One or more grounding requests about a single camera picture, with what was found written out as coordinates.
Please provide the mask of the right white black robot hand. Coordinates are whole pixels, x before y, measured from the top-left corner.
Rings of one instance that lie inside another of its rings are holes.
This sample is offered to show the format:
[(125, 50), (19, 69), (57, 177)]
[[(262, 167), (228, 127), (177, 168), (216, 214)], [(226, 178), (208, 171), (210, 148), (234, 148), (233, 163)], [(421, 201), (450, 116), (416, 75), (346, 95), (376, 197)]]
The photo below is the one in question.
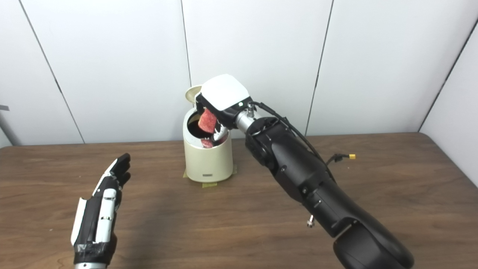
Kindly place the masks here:
[(207, 134), (202, 141), (211, 147), (219, 145), (229, 130), (238, 129), (239, 116), (252, 100), (246, 87), (232, 75), (206, 81), (195, 94), (198, 126)]

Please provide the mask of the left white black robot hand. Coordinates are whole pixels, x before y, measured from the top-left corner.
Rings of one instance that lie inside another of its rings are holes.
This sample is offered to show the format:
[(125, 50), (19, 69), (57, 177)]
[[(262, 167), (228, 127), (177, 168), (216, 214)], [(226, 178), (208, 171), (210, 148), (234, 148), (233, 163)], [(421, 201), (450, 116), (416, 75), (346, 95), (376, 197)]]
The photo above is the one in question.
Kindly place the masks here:
[(70, 238), (76, 269), (106, 269), (117, 246), (114, 233), (124, 185), (130, 179), (130, 154), (115, 159), (89, 199), (80, 198)]

